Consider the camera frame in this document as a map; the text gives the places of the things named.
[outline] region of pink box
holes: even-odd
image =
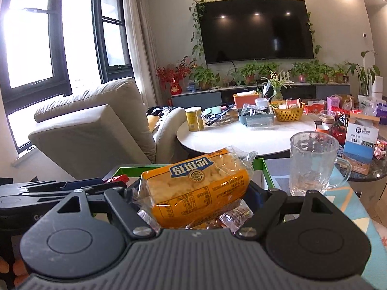
[[[327,97],[327,109],[332,111],[332,107],[340,108],[340,98],[336,96]]]

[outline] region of black tv screen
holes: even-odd
[[[208,2],[200,27],[207,64],[314,58],[303,0]]]

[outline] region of glass mug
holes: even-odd
[[[327,189],[338,188],[347,182],[352,172],[349,161],[337,156],[339,142],[320,132],[301,132],[290,138],[289,188],[293,196],[305,196],[306,191],[324,194]],[[335,163],[346,168],[344,180],[330,184]]]

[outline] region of round white table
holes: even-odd
[[[296,122],[274,119],[274,126],[269,130],[247,128],[237,121],[221,126],[204,126],[200,132],[190,132],[187,122],[184,122],[176,136],[183,146],[199,153],[235,146],[245,152],[256,151],[262,157],[288,151],[290,138],[294,134],[315,130],[315,122],[303,114],[301,120]]]

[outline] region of pothos vine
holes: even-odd
[[[193,26],[195,28],[195,31],[192,33],[191,42],[195,42],[195,45],[192,48],[192,55],[194,57],[194,61],[196,61],[197,57],[199,57],[199,60],[204,57],[204,48],[203,48],[203,41],[202,41],[202,32],[200,28],[200,21],[202,20],[204,9],[205,9],[205,3],[207,2],[216,2],[216,1],[223,1],[223,0],[194,0],[192,2],[192,5],[190,6],[189,10],[192,12],[192,18],[193,18]],[[308,12],[308,26],[309,31],[312,35],[312,41],[315,45],[316,39],[315,39],[315,30],[313,30],[312,26],[313,24],[310,22],[310,15],[311,12]],[[316,54],[319,53],[321,49],[321,46],[319,44],[315,45],[314,52]]]

